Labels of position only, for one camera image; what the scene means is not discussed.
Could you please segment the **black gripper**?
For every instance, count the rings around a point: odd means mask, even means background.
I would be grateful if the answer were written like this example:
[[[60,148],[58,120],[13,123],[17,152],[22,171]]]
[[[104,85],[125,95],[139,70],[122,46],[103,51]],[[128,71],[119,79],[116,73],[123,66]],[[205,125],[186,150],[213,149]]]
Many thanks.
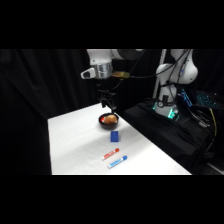
[[[110,92],[109,90],[98,90],[97,97],[99,102],[102,104],[102,107],[108,106],[113,112],[117,109],[117,103],[114,101],[115,94]]]

